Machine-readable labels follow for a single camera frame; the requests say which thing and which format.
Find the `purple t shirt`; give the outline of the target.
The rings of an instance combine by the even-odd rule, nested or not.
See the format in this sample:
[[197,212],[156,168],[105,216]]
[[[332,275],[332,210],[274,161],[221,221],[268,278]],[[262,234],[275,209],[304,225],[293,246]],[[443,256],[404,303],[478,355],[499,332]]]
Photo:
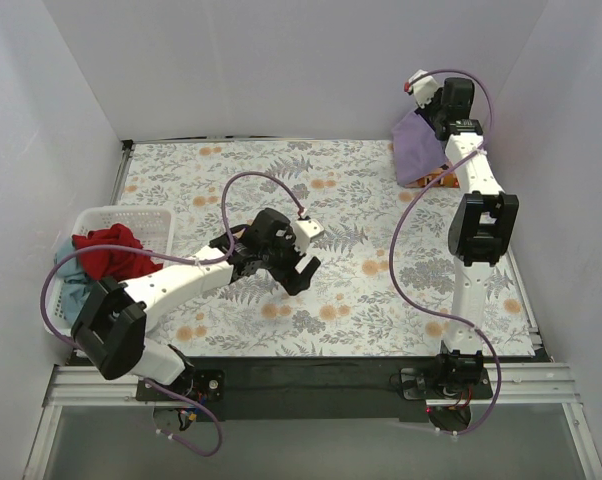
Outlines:
[[406,114],[391,130],[397,183],[408,186],[447,163],[434,131],[416,112]]

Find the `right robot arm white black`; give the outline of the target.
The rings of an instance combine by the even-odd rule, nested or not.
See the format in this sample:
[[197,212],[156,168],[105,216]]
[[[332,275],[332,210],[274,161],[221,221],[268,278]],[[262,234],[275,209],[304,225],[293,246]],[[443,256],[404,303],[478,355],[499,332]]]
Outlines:
[[471,117],[472,80],[448,77],[440,83],[427,75],[416,80],[411,91],[417,113],[445,144],[449,169],[462,191],[448,231],[455,272],[451,314],[471,322],[469,326],[457,321],[449,324],[424,381],[444,398],[469,399],[474,387],[489,383],[477,331],[484,323],[489,279],[509,247],[519,200],[505,192],[492,172],[483,129]]

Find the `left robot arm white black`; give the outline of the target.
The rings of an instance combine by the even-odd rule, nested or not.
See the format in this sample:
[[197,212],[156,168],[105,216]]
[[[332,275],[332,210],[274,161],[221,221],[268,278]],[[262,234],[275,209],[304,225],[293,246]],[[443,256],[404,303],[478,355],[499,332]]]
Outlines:
[[310,245],[324,233],[315,219],[290,220],[266,208],[246,228],[235,227],[184,262],[145,276],[105,278],[92,288],[71,329],[71,337],[106,380],[124,375],[187,390],[195,368],[177,348],[148,332],[165,314],[208,291],[267,271],[290,296],[310,286],[321,262]]

